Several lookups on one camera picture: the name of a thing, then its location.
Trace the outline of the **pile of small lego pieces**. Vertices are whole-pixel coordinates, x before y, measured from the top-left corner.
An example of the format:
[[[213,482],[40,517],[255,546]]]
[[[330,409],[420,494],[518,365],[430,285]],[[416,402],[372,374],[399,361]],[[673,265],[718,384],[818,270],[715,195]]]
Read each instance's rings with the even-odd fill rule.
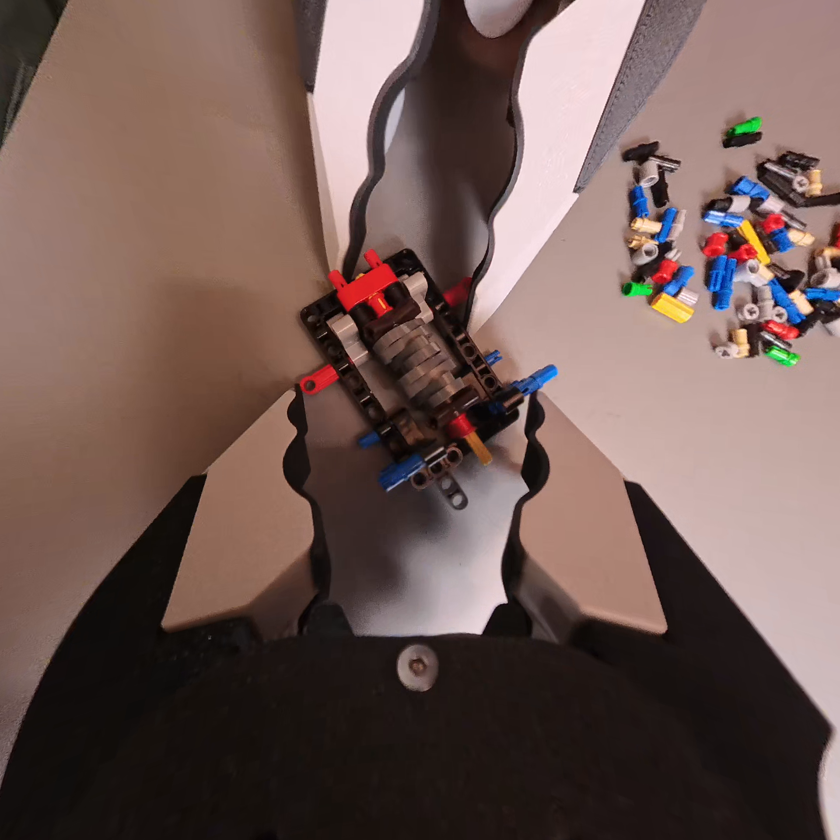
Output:
[[[759,156],[754,173],[733,176],[701,207],[699,267],[681,242],[687,211],[671,200],[668,178],[681,160],[646,141],[622,151],[633,168],[624,239],[631,269],[619,287],[670,322],[685,324],[705,293],[728,325],[712,337],[718,358],[769,358],[784,368],[801,360],[795,344],[816,329],[839,332],[838,221],[827,241],[802,213],[838,209],[820,157],[799,150]]]

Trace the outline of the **lego engine frame assembly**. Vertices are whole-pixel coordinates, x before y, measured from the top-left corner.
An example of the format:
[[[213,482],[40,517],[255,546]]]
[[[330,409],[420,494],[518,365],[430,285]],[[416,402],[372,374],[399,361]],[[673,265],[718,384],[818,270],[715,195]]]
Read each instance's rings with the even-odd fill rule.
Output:
[[[554,364],[505,382],[496,351],[482,352],[459,316],[471,279],[441,291],[408,248],[385,258],[370,249],[352,278],[333,269],[331,291],[300,312],[326,364],[303,376],[304,395],[340,383],[370,430],[362,448],[392,459],[378,476],[385,492],[438,488],[457,511],[468,506],[456,479],[465,458],[492,460],[487,441],[558,375]]]

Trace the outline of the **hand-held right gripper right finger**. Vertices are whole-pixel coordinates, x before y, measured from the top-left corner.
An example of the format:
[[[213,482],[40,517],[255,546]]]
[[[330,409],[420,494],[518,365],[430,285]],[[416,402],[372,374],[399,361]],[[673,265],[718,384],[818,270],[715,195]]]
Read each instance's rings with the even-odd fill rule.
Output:
[[[650,636],[668,628],[625,479],[545,394],[532,394],[514,507],[502,558],[509,600],[532,635],[565,642],[584,624]]]

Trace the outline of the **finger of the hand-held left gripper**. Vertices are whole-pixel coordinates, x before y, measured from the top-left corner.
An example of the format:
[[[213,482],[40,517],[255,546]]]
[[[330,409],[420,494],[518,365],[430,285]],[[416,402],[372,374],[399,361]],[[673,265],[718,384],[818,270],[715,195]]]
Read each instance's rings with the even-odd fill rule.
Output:
[[[499,309],[573,206],[643,8],[643,1],[563,3],[528,42],[512,86],[513,174],[474,273],[469,329]]]
[[[440,2],[308,2],[308,116],[328,266],[361,256],[388,123],[434,41]]]

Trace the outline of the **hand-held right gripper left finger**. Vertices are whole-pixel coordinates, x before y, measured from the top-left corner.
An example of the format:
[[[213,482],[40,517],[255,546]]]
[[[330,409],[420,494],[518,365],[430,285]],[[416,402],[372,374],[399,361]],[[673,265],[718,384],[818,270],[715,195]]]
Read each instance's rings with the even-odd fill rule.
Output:
[[[306,408],[286,391],[207,468],[162,629],[244,619],[264,639],[297,635],[329,591],[309,476]]]

